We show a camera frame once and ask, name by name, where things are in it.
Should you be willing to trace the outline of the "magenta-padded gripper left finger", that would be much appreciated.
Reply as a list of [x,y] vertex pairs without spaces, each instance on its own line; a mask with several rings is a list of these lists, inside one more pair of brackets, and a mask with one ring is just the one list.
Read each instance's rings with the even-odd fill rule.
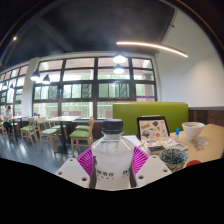
[[56,175],[78,186],[94,189],[96,173],[92,151],[85,150],[77,158],[69,158],[56,172]]

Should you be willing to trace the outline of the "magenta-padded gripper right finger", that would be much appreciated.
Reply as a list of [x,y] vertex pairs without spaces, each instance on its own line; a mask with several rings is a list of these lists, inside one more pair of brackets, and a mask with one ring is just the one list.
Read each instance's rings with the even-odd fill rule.
[[148,155],[142,149],[134,148],[130,172],[132,188],[143,187],[170,174],[170,169],[157,155]]

